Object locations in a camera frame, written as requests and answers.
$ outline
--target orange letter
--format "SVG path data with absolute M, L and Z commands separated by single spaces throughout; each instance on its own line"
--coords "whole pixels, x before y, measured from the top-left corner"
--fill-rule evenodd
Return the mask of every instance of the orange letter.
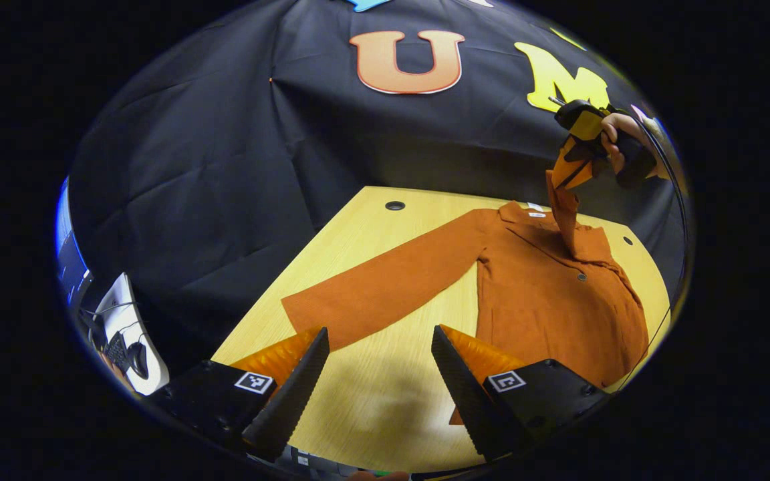
M 465 37 L 452 31 L 424 30 L 429 40 L 433 67 L 427 73 L 406 73 L 397 67 L 397 41 L 402 31 L 371 31 L 349 39 L 358 47 L 358 79 L 385 94 L 433 94 L 451 88 L 462 76 L 458 43 Z

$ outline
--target human hand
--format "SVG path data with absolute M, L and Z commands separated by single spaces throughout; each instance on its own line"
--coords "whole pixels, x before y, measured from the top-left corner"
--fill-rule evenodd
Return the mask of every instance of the human hand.
M 369 471 L 357 471 L 352 473 L 346 481 L 409 481 L 409 474 L 403 471 L 391 472 L 381 478 L 377 478 Z
M 667 174 L 667 169 L 664 163 L 661 162 L 661 158 L 658 153 L 655 152 L 654 146 L 647 139 L 647 134 L 640 128 L 635 119 L 623 114 L 611 114 L 602 119 L 602 147 L 605 152 L 608 153 L 608 160 L 614 167 L 614 173 L 620 173 L 623 170 L 623 166 L 626 165 L 626 157 L 620 152 L 620 147 L 614 143 L 617 141 L 617 131 L 622 130 L 624 133 L 632 135 L 642 146 L 647 147 L 650 150 L 651 155 L 655 158 L 655 167 L 647 177 L 659 176 L 662 179 L 670 179 L 670 175 Z

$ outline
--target orange shirt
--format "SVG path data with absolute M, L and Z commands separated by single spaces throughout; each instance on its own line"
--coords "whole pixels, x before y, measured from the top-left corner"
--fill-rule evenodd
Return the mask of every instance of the orange shirt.
M 648 346 L 644 308 L 602 228 L 575 221 L 578 199 L 555 191 L 553 218 L 471 210 L 361 265 L 281 300 L 297 332 L 329 328 L 333 350 L 395 323 L 477 263 L 477 338 L 527 363 L 554 358 L 606 387 Z

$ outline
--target computer mouse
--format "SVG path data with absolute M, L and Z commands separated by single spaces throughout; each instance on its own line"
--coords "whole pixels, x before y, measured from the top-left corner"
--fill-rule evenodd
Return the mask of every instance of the computer mouse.
M 127 347 L 126 360 L 138 377 L 147 379 L 147 348 L 144 347 L 144 344 L 135 342 Z

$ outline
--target wooden table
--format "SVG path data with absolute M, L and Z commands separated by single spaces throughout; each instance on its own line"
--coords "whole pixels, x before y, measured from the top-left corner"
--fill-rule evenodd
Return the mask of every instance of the wooden table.
M 406 208 L 386 209 L 392 200 L 404 202 Z M 497 209 L 505 203 L 446 192 L 361 189 L 263 293 L 212 359 L 232 363 L 294 335 L 281 298 L 469 210 Z M 650 338 L 661 324 L 654 351 L 669 326 L 669 320 L 661 323 L 669 315 L 669 301 L 654 261 L 626 226 L 582 215 L 578 222 L 605 228 L 614 259 L 644 304 Z M 367 469 L 430 472 L 483 463 L 465 427 L 448 424 L 453 401 L 430 352 L 433 328 L 442 321 L 467 334 L 476 331 L 476 264 L 414 313 L 331 353 L 290 444 L 313 456 Z M 606 390 L 617 390 L 621 383 Z

